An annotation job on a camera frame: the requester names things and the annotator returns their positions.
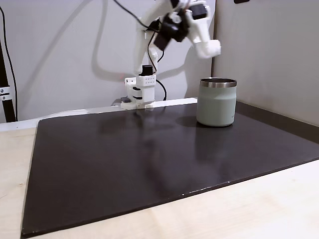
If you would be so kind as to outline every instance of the white wall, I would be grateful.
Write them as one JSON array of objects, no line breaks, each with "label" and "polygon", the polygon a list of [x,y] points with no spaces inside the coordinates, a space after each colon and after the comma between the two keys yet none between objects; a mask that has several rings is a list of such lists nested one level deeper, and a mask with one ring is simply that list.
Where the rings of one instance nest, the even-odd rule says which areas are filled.
[{"label": "white wall", "polygon": [[[120,2],[138,16],[155,3]],[[215,0],[207,2],[214,10]],[[136,22],[112,0],[0,0],[0,5],[6,16],[20,120],[110,106],[126,95],[123,80],[133,76]],[[4,46],[2,33],[0,38]],[[210,70],[211,60],[199,60],[186,39],[166,49],[157,78],[166,86],[168,99],[193,97],[198,80],[210,76]],[[156,99],[163,99],[159,85]],[[2,107],[0,122],[5,122]]]},{"label": "white wall", "polygon": [[238,99],[319,125],[319,1],[217,1],[214,76]]}]

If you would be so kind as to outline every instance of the mug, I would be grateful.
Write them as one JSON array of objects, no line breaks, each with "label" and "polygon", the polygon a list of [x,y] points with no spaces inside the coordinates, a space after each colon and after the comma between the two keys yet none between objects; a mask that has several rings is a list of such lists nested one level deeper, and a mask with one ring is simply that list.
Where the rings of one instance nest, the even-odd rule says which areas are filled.
[{"label": "mug", "polygon": [[222,78],[200,80],[197,121],[208,126],[223,127],[234,122],[237,81]]}]

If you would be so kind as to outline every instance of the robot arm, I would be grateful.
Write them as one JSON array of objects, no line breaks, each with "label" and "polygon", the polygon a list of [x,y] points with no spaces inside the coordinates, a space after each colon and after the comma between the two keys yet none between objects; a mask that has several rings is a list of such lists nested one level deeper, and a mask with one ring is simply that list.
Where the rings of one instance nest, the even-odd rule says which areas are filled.
[{"label": "robot arm", "polygon": [[[160,25],[154,34],[152,23],[159,17]],[[122,99],[123,109],[151,107],[155,101],[157,48],[164,51],[172,39],[182,42],[187,37],[200,58],[220,55],[220,42],[211,40],[209,36],[207,22],[210,17],[210,7],[204,0],[156,1],[154,7],[140,18],[144,26],[150,26],[149,29],[137,22],[134,50],[134,73],[137,76],[125,79],[127,97]],[[142,66],[146,52],[149,52],[150,64]]]},{"label": "robot arm", "polygon": [[[209,36],[208,21],[211,18],[211,11],[206,1],[157,0],[156,4],[141,18],[141,22],[149,26],[160,16],[164,17],[154,40],[154,45],[160,50],[165,50],[171,39],[182,42],[187,36],[195,46],[198,57],[212,58],[220,55],[220,42],[211,40]],[[142,73],[142,60],[150,40],[150,35],[147,36],[145,31],[146,28],[137,23],[134,52],[134,72],[137,75]]]}]

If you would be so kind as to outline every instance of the wooden table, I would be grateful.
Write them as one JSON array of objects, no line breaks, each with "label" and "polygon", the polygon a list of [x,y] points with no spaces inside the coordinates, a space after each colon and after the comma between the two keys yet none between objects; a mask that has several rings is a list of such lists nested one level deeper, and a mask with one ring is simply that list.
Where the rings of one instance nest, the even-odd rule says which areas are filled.
[{"label": "wooden table", "polygon": [[[36,132],[36,128],[28,128],[23,122],[15,123],[14,127],[19,128],[20,125],[25,129],[0,132],[0,239],[20,238],[27,177]],[[315,161],[37,238],[318,239],[318,171],[319,161]]]}]

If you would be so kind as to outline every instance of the black cable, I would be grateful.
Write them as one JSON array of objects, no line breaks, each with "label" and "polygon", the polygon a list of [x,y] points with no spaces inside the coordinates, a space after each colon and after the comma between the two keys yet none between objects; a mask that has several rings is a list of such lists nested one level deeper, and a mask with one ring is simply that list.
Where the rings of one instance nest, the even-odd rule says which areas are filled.
[{"label": "black cable", "polygon": [[158,60],[158,62],[160,62],[160,60],[161,60],[163,57],[164,57],[164,51],[163,51],[163,53],[161,54],[161,57],[160,57],[160,59]]},{"label": "black cable", "polygon": [[151,37],[151,39],[150,39],[150,42],[149,42],[149,44],[148,44],[148,55],[149,55],[149,59],[151,60],[151,63],[152,63],[152,65],[153,65],[154,69],[155,69],[155,72],[153,72],[153,74],[156,73],[156,71],[158,71],[158,70],[156,69],[155,65],[154,65],[153,60],[151,59],[151,56],[150,56],[150,44],[151,44],[151,42],[152,42],[154,36],[155,36],[155,32],[153,33],[153,35],[152,35],[152,37]]},{"label": "black cable", "polygon": [[2,12],[2,20],[3,20],[3,37],[4,37],[4,45],[5,45],[5,50],[6,50],[6,54],[8,56],[8,60],[10,63],[10,68],[11,68],[11,72],[12,72],[12,77],[13,77],[13,83],[14,83],[14,91],[15,91],[15,119],[16,121],[18,121],[18,93],[16,90],[16,81],[15,81],[15,76],[14,76],[14,71],[13,71],[13,67],[12,67],[12,62],[10,59],[10,55],[9,55],[9,51],[8,51],[8,46],[6,43],[6,33],[5,33],[5,17],[4,17],[4,12],[2,7],[0,6],[0,10]]},{"label": "black cable", "polygon": [[126,11],[128,14],[130,14],[131,16],[133,16],[135,19],[136,19],[136,21],[138,21],[139,22],[139,24],[140,25],[142,25],[143,27],[145,27],[146,29],[149,29],[149,30],[152,30],[152,31],[154,31],[154,32],[159,32],[159,31],[157,31],[157,30],[155,30],[155,29],[153,29],[153,28],[151,28],[151,27],[149,27],[149,26],[146,26],[144,23],[142,23],[141,22],[141,20],[134,14],[134,13],[132,13],[131,11],[129,11],[128,9],[126,9],[122,4],[120,4],[117,0],[113,0],[121,9],[123,9],[124,11]]},{"label": "black cable", "polygon": [[[152,65],[153,65],[153,67],[155,68],[155,72],[153,72],[153,74],[156,73],[156,71],[157,71],[157,69],[156,69],[156,67],[155,67],[155,65],[154,65],[154,62],[153,62],[153,60],[151,59],[151,56],[150,56],[150,44],[151,44],[151,42],[152,42],[154,36],[155,36],[155,32],[153,33],[153,35],[152,35],[152,37],[151,37],[151,39],[150,39],[150,42],[149,42],[149,44],[148,44],[148,55],[149,55],[149,59],[151,60],[151,63],[152,63]],[[167,99],[167,91],[166,91],[165,86],[162,84],[162,82],[160,82],[160,81],[157,80],[157,79],[156,79],[156,82],[159,83],[160,86],[162,86],[162,88],[163,88],[163,90],[164,90],[164,93],[165,93],[163,101],[166,101],[166,99]]]},{"label": "black cable", "polygon": [[165,93],[163,101],[166,101],[166,99],[167,99],[167,92],[166,92],[165,86],[162,84],[162,82],[160,82],[160,81],[157,80],[157,79],[156,79],[156,82],[159,83],[160,86],[163,88],[164,93]]}]

